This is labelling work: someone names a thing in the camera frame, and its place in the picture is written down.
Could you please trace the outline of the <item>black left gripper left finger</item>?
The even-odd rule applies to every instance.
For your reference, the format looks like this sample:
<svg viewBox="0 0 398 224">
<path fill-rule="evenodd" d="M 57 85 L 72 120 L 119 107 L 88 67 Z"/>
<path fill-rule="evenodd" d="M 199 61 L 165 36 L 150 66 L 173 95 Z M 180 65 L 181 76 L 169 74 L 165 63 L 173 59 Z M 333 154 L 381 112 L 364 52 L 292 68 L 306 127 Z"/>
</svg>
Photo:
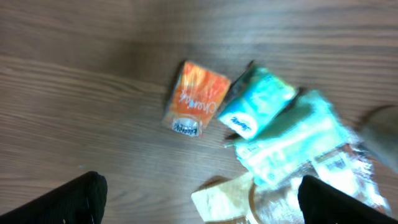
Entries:
<svg viewBox="0 0 398 224">
<path fill-rule="evenodd" d="M 100 224 L 104 216 L 107 193 L 105 176 L 89 171 L 1 215 L 1 223 Z"/>
</svg>

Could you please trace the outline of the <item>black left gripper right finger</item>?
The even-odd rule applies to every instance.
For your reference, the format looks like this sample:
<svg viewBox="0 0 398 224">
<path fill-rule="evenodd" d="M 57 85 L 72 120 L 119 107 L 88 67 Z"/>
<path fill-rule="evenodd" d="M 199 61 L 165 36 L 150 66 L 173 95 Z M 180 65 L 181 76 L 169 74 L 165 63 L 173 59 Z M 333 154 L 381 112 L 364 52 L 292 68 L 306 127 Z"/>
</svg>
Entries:
<svg viewBox="0 0 398 224">
<path fill-rule="evenodd" d="M 303 177 L 298 188 L 298 203 L 305 224 L 397 224 L 397 220 L 310 175 Z"/>
</svg>

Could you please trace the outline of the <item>long teal wipes pack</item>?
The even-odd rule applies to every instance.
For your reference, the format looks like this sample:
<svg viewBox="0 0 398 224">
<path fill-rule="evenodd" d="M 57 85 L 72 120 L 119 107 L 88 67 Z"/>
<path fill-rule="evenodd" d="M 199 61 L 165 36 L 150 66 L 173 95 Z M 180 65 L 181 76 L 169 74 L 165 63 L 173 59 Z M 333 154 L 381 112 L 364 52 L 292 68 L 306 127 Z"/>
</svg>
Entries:
<svg viewBox="0 0 398 224">
<path fill-rule="evenodd" d="M 238 161 L 257 185 L 274 188 L 305 163 L 348 142 L 349 131 L 318 90 L 307 90 L 276 116 L 255 139 L 235 138 Z"/>
</svg>

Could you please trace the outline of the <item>brown bread pouch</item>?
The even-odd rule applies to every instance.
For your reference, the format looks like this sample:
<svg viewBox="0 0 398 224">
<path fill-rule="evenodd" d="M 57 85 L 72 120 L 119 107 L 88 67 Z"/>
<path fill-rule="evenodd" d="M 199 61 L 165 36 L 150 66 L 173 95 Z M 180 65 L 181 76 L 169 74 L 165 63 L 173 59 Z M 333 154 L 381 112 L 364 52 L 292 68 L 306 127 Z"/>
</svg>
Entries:
<svg viewBox="0 0 398 224">
<path fill-rule="evenodd" d="M 372 161 L 360 144 L 359 138 L 351 138 L 344 146 L 303 164 L 274 188 L 256 185 L 253 175 L 246 173 L 208 184 L 191 198 L 205 223 L 305 223 L 298 192 L 303 177 L 310 175 L 395 219 L 373 181 Z"/>
</svg>

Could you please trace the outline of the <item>teal gum packet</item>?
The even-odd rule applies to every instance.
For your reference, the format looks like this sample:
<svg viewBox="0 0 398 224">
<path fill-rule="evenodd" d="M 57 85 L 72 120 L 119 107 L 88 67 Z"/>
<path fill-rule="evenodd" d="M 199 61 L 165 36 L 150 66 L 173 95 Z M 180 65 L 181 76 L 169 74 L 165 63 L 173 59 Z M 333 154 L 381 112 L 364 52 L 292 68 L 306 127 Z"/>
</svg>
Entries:
<svg viewBox="0 0 398 224">
<path fill-rule="evenodd" d="M 254 139 L 295 98 L 297 89 L 255 63 L 233 83 L 218 120 Z"/>
</svg>

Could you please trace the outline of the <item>orange snack packet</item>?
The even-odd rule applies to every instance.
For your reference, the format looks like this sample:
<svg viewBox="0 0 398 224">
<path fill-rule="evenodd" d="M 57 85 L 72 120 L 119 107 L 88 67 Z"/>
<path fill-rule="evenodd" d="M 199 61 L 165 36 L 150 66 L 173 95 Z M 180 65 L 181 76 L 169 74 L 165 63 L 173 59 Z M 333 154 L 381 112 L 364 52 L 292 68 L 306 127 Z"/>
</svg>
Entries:
<svg viewBox="0 0 398 224">
<path fill-rule="evenodd" d="M 201 65 L 182 63 L 165 108 L 163 123 L 171 130 L 199 137 L 223 102 L 231 80 Z"/>
</svg>

